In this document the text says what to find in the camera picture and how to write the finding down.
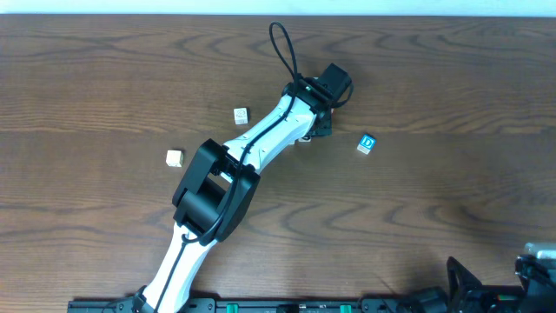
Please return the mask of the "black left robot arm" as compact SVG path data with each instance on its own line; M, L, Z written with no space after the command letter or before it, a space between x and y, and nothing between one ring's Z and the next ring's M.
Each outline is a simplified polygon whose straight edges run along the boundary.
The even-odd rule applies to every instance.
M169 249L155 278L134 295L134 312L177 312L183 307L210 250L245 217L261 172L287 146L327 123L344 92L324 78L298 78L250 130L226 143L209 139L199 147L172 196Z

